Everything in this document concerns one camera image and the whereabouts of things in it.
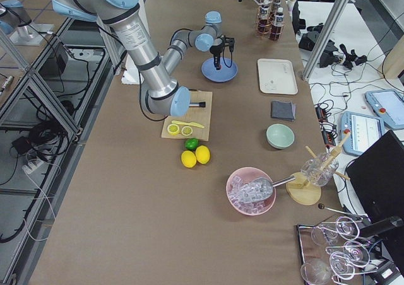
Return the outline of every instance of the white tray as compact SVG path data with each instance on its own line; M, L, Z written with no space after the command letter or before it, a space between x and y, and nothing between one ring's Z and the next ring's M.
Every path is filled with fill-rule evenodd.
M266 94L297 94L293 65L289 60L258 59L259 89Z

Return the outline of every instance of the green lime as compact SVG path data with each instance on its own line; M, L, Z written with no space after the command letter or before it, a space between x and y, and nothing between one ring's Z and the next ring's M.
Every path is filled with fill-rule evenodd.
M185 141L185 148L194 151L199 145L199 140L196 138L189 138L187 141Z

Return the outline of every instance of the gray cloth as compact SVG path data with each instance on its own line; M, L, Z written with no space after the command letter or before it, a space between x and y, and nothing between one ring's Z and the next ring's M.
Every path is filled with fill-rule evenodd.
M271 102L271 117L294 121L296 114L296 104L292 102L281 102L273 100Z

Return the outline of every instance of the green bowl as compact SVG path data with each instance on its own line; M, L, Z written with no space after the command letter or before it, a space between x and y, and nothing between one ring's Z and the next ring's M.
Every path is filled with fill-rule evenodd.
M295 134L286 125L273 124L266 130L266 140L274 148L284 149L293 144Z

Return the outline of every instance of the wooden cutting board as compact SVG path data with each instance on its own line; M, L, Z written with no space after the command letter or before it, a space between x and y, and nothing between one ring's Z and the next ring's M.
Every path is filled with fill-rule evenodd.
M192 91L191 92L191 102L206 102L206 107L190 107L188 112L182 117L168 116L164 120L164 125L162 129L162 138L169 139L189 139L192 137L198 138L202 141L209 141L209 129L210 129L210 114L212 108L212 92L211 91ZM192 126L193 133L190 136L183 136L181 134L181 129L183 125L180 125L180 133L178 135L170 135L167 132L167 126L171 124L171 120L178 120L184 122L197 122L202 124L205 128L201 129L199 127Z

